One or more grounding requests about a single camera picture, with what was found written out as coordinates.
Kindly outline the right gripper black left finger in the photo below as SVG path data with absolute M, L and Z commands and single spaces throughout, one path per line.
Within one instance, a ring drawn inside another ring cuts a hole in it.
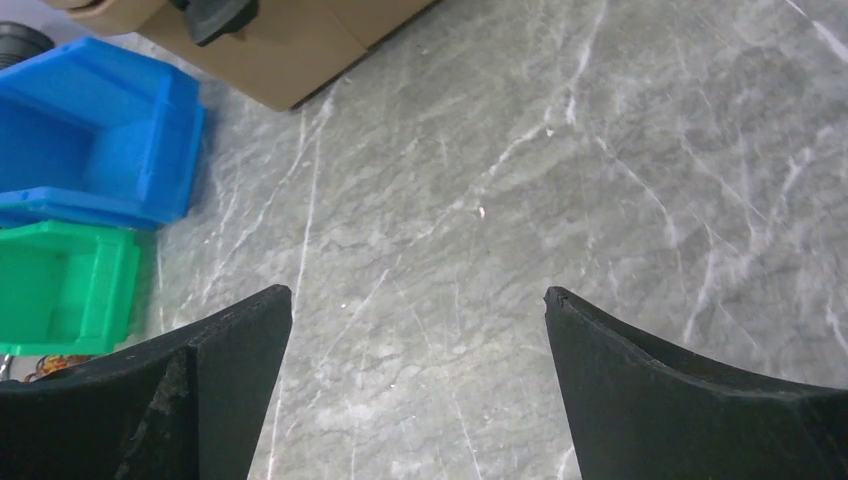
M 205 319 L 1 385 L 5 479 L 244 479 L 292 328 L 270 286 Z

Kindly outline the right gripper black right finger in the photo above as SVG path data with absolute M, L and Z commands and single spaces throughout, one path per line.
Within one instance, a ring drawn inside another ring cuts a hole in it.
M 586 479 L 843 479 L 847 393 L 736 368 L 573 292 L 546 326 Z

